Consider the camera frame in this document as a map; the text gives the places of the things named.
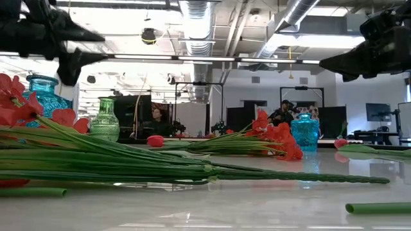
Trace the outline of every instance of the air duct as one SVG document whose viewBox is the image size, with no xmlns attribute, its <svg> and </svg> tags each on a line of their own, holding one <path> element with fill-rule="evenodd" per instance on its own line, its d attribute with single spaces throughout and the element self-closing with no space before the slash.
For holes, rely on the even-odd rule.
<svg viewBox="0 0 411 231">
<path fill-rule="evenodd" d="M 269 38 L 267 43 L 256 53 L 255 58 L 270 58 L 279 46 L 282 46 L 282 36 L 278 34 L 282 30 L 287 32 L 298 32 L 300 22 L 308 15 L 310 10 L 320 0 L 289 0 L 287 7 L 278 13 L 274 20 L 274 34 Z"/>
<path fill-rule="evenodd" d="M 186 42 L 187 52 L 192 56 L 210 56 L 212 50 L 212 25 L 214 3 L 207 1 L 179 1 L 184 18 L 184 36 L 187 39 L 203 40 L 203 42 Z M 207 77 L 208 65 L 193 64 L 191 79 L 193 81 L 209 82 Z M 196 101 L 204 102 L 208 97 L 206 89 L 195 88 Z"/>
</svg>

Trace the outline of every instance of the man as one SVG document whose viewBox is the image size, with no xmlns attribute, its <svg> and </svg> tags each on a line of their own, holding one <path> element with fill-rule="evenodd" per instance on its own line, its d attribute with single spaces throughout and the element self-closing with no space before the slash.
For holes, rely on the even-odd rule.
<svg viewBox="0 0 411 231">
<path fill-rule="evenodd" d="M 280 123 L 286 122 L 291 126 L 291 121 L 294 120 L 293 115 L 289 113 L 290 102 L 288 100 L 283 100 L 281 102 L 281 108 L 275 110 L 273 114 L 268 117 L 268 122 L 273 123 L 274 126 L 278 126 Z"/>
</svg>

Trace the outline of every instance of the glossy table surface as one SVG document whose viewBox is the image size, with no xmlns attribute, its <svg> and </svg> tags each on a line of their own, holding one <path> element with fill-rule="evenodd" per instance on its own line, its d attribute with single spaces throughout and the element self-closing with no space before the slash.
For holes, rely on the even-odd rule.
<svg viewBox="0 0 411 231">
<path fill-rule="evenodd" d="M 411 230 L 411 216 L 355 216 L 344 209 L 346 203 L 411 201 L 411 165 L 348 160 L 336 156 L 335 150 L 307 153 L 299 162 L 212 160 L 283 171 L 384 176 L 391 183 L 65 184 L 69 189 L 65 198 L 0 198 L 0 230 Z"/>
</svg>

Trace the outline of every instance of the person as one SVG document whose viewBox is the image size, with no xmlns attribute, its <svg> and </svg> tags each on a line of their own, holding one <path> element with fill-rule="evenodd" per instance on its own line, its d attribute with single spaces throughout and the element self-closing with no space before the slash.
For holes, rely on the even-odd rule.
<svg viewBox="0 0 411 231">
<path fill-rule="evenodd" d="M 152 115 L 152 121 L 146 123 L 144 128 L 151 129 L 151 135 L 170 136 L 173 132 L 171 126 L 166 122 L 166 113 L 156 108 Z"/>
<path fill-rule="evenodd" d="M 288 123 L 291 126 L 291 121 L 294 120 L 293 115 L 289 112 L 290 102 L 288 100 L 283 100 L 281 102 L 281 107 L 275 110 L 273 114 L 268 117 L 268 122 L 272 123 L 274 126 L 278 126 L 280 123 Z"/>
</svg>

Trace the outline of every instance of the blue glass vase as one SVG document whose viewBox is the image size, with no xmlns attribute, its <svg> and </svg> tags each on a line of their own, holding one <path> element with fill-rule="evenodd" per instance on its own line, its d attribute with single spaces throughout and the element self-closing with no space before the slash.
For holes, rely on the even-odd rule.
<svg viewBox="0 0 411 231">
<path fill-rule="evenodd" d="M 37 100 L 44 107 L 44 117 L 52 118 L 56 109 L 71 108 L 71 101 L 54 93 L 55 87 L 58 85 L 57 79 L 41 75 L 30 75 L 26 79 L 30 83 L 29 91 L 24 92 L 22 95 L 28 99 L 31 93 L 36 92 Z M 39 124 L 30 122 L 26 126 L 38 127 Z"/>
<path fill-rule="evenodd" d="M 295 141 L 303 151 L 316 151 L 319 139 L 319 122 L 311 119 L 310 113 L 299 114 L 299 120 L 291 122 Z"/>
</svg>

